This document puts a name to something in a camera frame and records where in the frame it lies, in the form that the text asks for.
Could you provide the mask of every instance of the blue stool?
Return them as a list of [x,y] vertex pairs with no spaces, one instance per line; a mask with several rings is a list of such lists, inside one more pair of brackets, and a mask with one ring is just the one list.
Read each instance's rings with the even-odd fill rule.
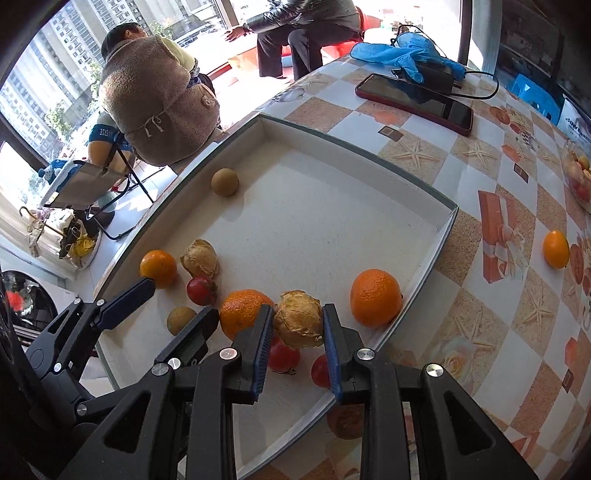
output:
[[546,90],[532,82],[528,77],[520,73],[508,87],[508,90],[525,103],[529,103],[554,125],[558,124],[560,108]]

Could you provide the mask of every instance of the hand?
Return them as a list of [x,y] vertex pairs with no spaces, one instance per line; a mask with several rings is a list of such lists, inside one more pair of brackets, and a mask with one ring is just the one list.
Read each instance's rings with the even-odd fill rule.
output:
[[224,40],[234,41],[239,37],[245,36],[247,33],[248,32],[246,30],[244,30],[243,27],[233,27],[231,30],[228,30],[226,32],[226,36],[224,37]]

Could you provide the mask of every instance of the table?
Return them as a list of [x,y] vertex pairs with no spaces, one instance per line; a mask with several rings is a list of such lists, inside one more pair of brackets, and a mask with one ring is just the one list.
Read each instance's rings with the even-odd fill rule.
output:
[[[385,348],[402,364],[444,365],[540,479],[558,479],[591,434],[589,298],[570,266],[554,270],[541,252],[558,229],[591,260],[591,219],[562,181],[565,137],[503,88],[486,102],[462,99],[475,112],[462,137],[356,97],[372,72],[389,74],[344,57],[259,110],[372,151],[459,205],[435,270]],[[473,75],[463,92],[493,89]],[[386,126],[398,141],[379,133]],[[409,445],[415,457],[412,437]],[[322,419],[251,478],[353,480],[360,458],[361,440],[337,438]]]

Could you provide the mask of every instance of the fruit bowl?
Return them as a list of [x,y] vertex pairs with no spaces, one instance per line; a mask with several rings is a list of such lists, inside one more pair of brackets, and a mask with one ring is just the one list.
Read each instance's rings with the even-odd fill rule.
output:
[[576,142],[567,140],[561,163],[564,183],[577,202],[591,213],[591,173],[587,155]]

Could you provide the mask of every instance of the folding chair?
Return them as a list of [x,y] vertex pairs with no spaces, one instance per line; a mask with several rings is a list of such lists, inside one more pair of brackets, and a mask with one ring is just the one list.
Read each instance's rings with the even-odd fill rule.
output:
[[[130,231],[132,231],[136,225],[127,229],[125,232],[120,233],[116,236],[111,236],[106,229],[100,224],[95,218],[100,212],[103,212],[110,205],[119,200],[127,192],[131,191],[136,186],[139,186],[150,202],[154,203],[152,197],[146,190],[142,181],[139,179],[134,169],[129,164],[129,161],[123,155],[119,143],[123,140],[123,134],[120,132],[117,134],[111,146],[111,150],[107,157],[104,167],[98,167],[92,163],[88,163],[82,160],[71,160],[69,161],[61,172],[57,175],[56,179],[51,183],[49,189],[41,199],[42,207],[50,208],[71,208],[73,210],[82,210],[86,212],[86,219],[94,219],[100,230],[111,240],[119,240]],[[113,161],[115,153],[119,153],[125,165],[127,166],[127,173],[120,173],[117,171],[109,170],[109,165]],[[74,174],[68,179],[68,175],[75,169]],[[123,191],[118,192],[117,197],[107,202],[98,209],[92,208],[93,205],[106,193],[110,192],[113,185],[122,179],[127,179],[127,183]]]

